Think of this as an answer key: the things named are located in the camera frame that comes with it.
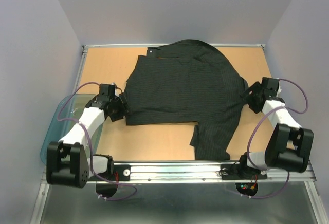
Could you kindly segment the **aluminium front mounting rail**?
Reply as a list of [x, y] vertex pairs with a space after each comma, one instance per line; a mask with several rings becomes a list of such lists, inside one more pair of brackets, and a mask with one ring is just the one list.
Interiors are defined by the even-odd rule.
[[[224, 169], [221, 162], [205, 161], [173, 161], [173, 162], [115, 162], [115, 167], [130, 166], [130, 180], [120, 182], [130, 184], [162, 184], [162, 183], [240, 183], [250, 182], [246, 179], [223, 180], [220, 170]], [[284, 183], [287, 172], [270, 169], [266, 179], [259, 179], [258, 183]], [[314, 182], [316, 176], [309, 163], [304, 173], [290, 173], [289, 182]]]

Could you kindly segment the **black pinstriped long sleeve shirt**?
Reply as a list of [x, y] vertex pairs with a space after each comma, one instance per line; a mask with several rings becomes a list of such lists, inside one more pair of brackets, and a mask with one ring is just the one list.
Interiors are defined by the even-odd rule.
[[195, 123], [190, 144], [197, 160], [229, 160], [248, 88], [229, 60], [199, 40], [150, 47], [138, 57], [124, 94], [129, 126]]

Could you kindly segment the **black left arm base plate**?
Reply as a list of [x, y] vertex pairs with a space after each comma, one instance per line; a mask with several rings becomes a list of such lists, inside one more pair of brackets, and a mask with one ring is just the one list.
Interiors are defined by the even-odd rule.
[[104, 172], [104, 173], [98, 173], [101, 177], [110, 180], [110, 181], [130, 181], [130, 172], [131, 172], [131, 166], [129, 164], [119, 164], [114, 165], [113, 173], [110, 172]]

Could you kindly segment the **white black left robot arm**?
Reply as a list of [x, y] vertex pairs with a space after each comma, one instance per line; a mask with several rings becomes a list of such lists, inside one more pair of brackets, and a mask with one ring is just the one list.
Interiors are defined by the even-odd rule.
[[104, 180], [114, 175], [112, 156], [92, 152], [91, 138], [107, 120], [123, 119], [129, 113], [127, 100], [115, 83], [99, 84], [99, 92], [85, 105], [79, 119], [57, 120], [74, 123], [59, 141], [50, 142], [46, 149], [46, 180], [49, 184], [83, 188], [92, 176]]

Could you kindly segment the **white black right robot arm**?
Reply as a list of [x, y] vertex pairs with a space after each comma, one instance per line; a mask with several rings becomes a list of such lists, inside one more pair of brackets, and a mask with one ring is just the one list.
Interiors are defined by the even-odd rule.
[[[312, 149], [314, 133], [303, 128], [291, 116], [293, 110], [279, 96], [282, 79], [263, 77], [255, 82], [243, 94], [249, 108], [264, 117], [256, 125], [248, 140], [247, 151], [239, 159], [236, 171], [239, 176], [248, 178], [255, 170], [267, 171], [271, 168], [287, 172], [306, 171]], [[273, 133], [264, 152], [250, 150], [253, 137], [264, 121], [273, 126]]]

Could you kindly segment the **clear teal plastic bin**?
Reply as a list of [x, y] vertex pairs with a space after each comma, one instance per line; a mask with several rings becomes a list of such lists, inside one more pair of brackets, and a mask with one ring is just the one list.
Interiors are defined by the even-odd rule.
[[88, 103], [90, 99], [92, 99], [95, 95], [93, 94], [75, 94], [70, 101], [65, 105], [66, 101], [70, 96], [66, 96], [58, 105], [50, 126], [48, 128], [46, 137], [44, 139], [40, 157], [41, 161], [46, 164], [46, 151], [50, 142], [59, 141], [62, 137], [64, 137], [74, 126], [74, 122], [72, 121], [58, 121], [57, 117], [60, 111], [60, 119], [63, 118], [73, 118], [79, 120], [82, 116], [85, 105]]

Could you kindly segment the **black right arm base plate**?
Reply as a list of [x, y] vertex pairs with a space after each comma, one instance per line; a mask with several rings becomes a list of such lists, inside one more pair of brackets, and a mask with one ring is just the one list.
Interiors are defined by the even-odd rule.
[[242, 166], [239, 164], [222, 164], [219, 175], [223, 180], [263, 180], [267, 175], [261, 174], [260, 170]]

